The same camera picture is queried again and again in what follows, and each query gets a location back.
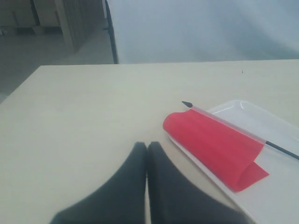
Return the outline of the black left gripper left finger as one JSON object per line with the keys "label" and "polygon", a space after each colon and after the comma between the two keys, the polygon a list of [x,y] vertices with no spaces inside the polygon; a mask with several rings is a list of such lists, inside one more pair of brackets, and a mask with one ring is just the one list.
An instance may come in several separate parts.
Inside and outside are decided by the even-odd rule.
{"label": "black left gripper left finger", "polygon": [[145,223],[147,147],[134,144],[115,174],[95,192],[57,213],[53,224]]}

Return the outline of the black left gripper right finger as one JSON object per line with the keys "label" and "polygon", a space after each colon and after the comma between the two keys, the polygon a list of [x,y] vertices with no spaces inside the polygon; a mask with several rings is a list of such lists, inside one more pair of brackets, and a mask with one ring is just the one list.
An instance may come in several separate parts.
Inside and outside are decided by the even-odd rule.
{"label": "black left gripper right finger", "polygon": [[197,188],[171,162],[159,142],[147,149],[153,224],[246,224],[245,216]]}

